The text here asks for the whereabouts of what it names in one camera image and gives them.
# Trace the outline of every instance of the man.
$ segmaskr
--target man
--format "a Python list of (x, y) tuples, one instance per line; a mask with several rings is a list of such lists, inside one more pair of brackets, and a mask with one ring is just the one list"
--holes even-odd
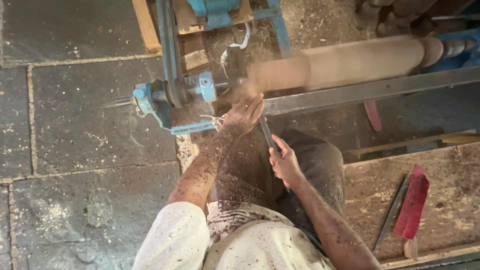
[[(292, 191), (283, 202), (276, 200), (277, 205), (271, 198), (272, 187), (258, 184), (262, 182), (259, 179), (227, 179), (224, 172), (217, 176), (219, 168), (224, 169), (222, 164), (230, 160), (228, 152), (235, 141), (257, 123), (264, 104), (263, 94), (259, 94), (233, 105), (225, 115), (216, 136), (179, 178), (168, 205), (158, 214), (138, 251), (134, 270), (382, 269), (341, 216), (345, 205), (343, 159), (333, 145), (290, 131), (286, 137), (299, 156), (299, 164), (294, 150), (272, 136), (280, 152), (269, 149), (270, 163), (275, 176)], [(207, 223), (203, 209), (215, 181), (216, 191), (211, 196), (217, 201), (208, 204)], [(224, 189), (234, 192), (225, 195)], [(291, 220), (272, 210), (300, 202), (301, 210), (285, 212)], [(313, 230), (328, 259), (320, 246), (317, 249), (311, 243), (315, 243), (309, 233)]]

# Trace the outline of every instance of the white shirt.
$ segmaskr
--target white shirt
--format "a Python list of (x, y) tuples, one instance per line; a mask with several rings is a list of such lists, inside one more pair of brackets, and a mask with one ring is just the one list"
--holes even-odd
[(133, 270), (331, 269), (302, 231), (281, 214), (265, 211), (284, 222), (249, 221), (208, 248), (210, 232), (203, 211), (189, 202), (169, 204), (155, 219)]

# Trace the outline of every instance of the man's right hand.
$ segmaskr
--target man's right hand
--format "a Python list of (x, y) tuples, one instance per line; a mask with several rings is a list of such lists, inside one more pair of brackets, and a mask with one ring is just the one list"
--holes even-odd
[(278, 152), (273, 147), (269, 149), (270, 164), (272, 164), (275, 176), (283, 180), (285, 187), (295, 191), (297, 187), (307, 182), (300, 170), (295, 152), (280, 137), (272, 134), (272, 138), (281, 151)]

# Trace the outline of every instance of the red brush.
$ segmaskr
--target red brush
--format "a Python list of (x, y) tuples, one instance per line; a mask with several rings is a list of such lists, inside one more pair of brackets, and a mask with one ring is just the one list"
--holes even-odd
[(429, 186), (430, 183), (423, 174), (423, 168), (415, 165), (410, 176), (402, 210), (393, 230), (394, 234), (406, 239), (415, 237), (420, 225), (421, 213), (427, 199)]

